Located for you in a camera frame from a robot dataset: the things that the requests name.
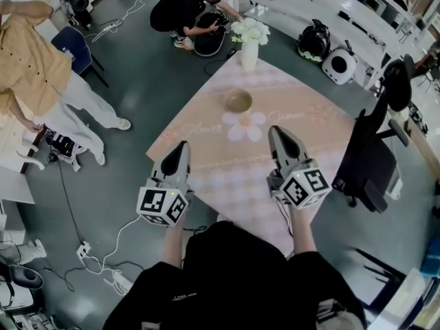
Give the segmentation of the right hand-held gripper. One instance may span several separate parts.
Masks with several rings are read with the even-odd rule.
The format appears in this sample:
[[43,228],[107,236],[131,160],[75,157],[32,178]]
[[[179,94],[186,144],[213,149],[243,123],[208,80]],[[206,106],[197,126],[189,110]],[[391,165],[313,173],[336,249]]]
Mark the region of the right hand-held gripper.
[[267,177],[270,197],[301,210],[320,204],[331,192],[317,161],[309,159],[303,142],[291,131],[271,126],[269,147],[277,167]]

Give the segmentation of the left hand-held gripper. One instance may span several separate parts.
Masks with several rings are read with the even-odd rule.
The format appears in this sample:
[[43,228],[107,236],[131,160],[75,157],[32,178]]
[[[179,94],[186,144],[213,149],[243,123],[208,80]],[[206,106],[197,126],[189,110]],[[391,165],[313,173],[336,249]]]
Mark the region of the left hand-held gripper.
[[194,190],[168,182],[186,182],[190,174],[190,145],[180,141],[169,146],[153,165],[152,176],[138,193],[136,212],[150,224],[175,227],[190,207]]

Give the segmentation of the person's right forearm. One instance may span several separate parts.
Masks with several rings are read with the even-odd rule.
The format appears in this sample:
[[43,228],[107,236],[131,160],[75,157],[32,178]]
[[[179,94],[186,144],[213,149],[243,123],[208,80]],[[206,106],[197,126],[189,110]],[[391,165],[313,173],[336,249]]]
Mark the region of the person's right forearm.
[[300,254],[316,254],[316,244],[311,231],[310,220],[305,212],[289,208],[294,251],[290,259]]

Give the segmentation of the pink checked tablecloth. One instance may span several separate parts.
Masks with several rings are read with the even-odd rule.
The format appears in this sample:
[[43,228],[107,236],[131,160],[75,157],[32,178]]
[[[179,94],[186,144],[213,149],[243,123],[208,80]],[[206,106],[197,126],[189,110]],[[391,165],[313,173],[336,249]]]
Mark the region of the pink checked tablecloth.
[[[231,113],[225,108],[223,96],[234,88],[251,94],[248,111]],[[191,149],[188,182],[196,196],[288,255],[293,240],[266,180],[275,168],[268,141],[273,125],[300,138],[326,181],[333,181],[351,137],[353,118],[263,60],[245,71],[239,54],[201,87],[146,154],[157,160],[169,146],[187,141]]]

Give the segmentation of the black office chair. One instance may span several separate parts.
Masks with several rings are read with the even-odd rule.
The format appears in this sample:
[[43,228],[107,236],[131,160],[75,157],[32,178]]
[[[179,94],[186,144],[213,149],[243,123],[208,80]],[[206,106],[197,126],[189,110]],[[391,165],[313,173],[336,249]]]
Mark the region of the black office chair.
[[379,132],[379,129],[388,109],[400,112],[410,104],[410,81],[414,72],[415,63],[408,54],[389,63],[374,109],[368,115],[362,110],[355,120],[349,144],[332,183],[335,190],[351,198],[350,207],[355,207],[357,201],[371,212],[382,213],[388,207],[386,189],[397,162],[383,139],[397,136],[404,146],[408,146],[409,140],[395,120],[388,122],[389,130]]

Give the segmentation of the black white floor device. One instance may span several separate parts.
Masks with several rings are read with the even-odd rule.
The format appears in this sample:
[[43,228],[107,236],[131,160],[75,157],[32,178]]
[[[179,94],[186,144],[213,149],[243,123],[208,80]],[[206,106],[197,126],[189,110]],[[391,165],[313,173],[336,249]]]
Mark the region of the black white floor device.
[[86,148],[78,145],[69,137],[65,137],[51,129],[46,129],[45,141],[49,146],[48,164],[64,161],[73,168],[74,172],[78,172],[81,169],[77,156],[87,152]]

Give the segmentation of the black backpack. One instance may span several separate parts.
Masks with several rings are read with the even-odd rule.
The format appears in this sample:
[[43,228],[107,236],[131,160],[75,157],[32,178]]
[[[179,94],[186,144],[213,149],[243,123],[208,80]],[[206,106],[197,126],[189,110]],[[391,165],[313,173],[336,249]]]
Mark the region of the black backpack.
[[313,19],[313,25],[307,26],[298,39],[298,53],[317,64],[321,64],[328,56],[331,39],[329,28],[318,19]]

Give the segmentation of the person's black shirt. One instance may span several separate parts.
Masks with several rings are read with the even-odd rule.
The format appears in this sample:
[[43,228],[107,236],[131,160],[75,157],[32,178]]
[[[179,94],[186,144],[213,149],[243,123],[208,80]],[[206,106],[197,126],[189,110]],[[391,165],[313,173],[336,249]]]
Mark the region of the person's black shirt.
[[285,257],[227,221],[189,238],[182,266],[144,270],[102,330],[366,330],[362,303],[316,251]]

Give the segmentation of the white flower bouquet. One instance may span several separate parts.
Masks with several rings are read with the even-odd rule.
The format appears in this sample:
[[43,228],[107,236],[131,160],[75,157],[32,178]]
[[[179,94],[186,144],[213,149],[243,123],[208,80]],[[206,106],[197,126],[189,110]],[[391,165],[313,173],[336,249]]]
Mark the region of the white flower bouquet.
[[269,27],[253,18],[246,17],[242,21],[235,21],[230,27],[234,34],[231,40],[235,43],[256,42],[259,45],[268,43]]

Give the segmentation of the black metal rack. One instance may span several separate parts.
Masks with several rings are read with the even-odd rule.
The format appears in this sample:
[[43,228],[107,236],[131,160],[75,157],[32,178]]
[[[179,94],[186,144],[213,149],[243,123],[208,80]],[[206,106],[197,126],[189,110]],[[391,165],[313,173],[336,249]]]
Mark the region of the black metal rack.
[[395,295],[399,287],[402,285],[406,275],[361,249],[355,248],[355,251],[379,267],[379,269],[374,269],[364,265],[365,269],[384,278],[384,280],[377,278],[377,280],[381,281],[384,286],[380,290],[379,294],[376,295],[374,300],[370,304],[362,301],[365,309],[378,314],[379,310],[383,310],[383,308],[385,308],[391,298]]

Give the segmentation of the white long table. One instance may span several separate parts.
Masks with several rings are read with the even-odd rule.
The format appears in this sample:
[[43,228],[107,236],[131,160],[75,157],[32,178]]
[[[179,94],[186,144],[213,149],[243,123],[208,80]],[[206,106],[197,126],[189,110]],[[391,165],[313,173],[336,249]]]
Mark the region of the white long table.
[[357,57],[366,65],[362,85],[370,89],[383,74],[385,65],[399,47],[390,25],[357,0],[244,0],[256,4],[255,13],[266,7],[303,24],[318,19],[333,39],[348,40]]

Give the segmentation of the teal box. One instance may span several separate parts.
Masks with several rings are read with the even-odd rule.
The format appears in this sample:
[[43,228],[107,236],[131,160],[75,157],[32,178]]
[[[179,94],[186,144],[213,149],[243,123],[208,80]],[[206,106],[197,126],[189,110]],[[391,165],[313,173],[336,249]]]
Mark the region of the teal box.
[[420,272],[425,276],[440,278],[440,238],[430,240]]

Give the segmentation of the white black-faced device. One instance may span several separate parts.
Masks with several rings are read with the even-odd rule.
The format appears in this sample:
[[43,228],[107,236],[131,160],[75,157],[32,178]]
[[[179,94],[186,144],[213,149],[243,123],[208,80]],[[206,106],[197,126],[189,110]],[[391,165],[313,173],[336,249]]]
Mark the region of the white black-faced device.
[[9,314],[24,314],[41,305],[44,285],[39,272],[28,267],[47,256],[39,239],[22,245],[0,243],[0,308]]

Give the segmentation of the black white wheeled device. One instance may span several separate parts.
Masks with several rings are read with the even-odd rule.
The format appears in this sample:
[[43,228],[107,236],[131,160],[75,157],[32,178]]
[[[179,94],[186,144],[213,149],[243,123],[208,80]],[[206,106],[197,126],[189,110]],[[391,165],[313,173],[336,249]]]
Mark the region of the black white wheeled device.
[[80,26],[88,30],[92,17],[88,11],[89,0],[59,0],[60,8],[71,26]]

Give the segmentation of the grey stone counter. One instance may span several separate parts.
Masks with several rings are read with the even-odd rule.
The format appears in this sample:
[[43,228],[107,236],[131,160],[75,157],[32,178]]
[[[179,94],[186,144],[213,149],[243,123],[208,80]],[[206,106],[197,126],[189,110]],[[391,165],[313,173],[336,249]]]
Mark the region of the grey stone counter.
[[431,330],[440,318],[440,279],[412,269],[390,279],[365,310],[373,317],[367,330]]

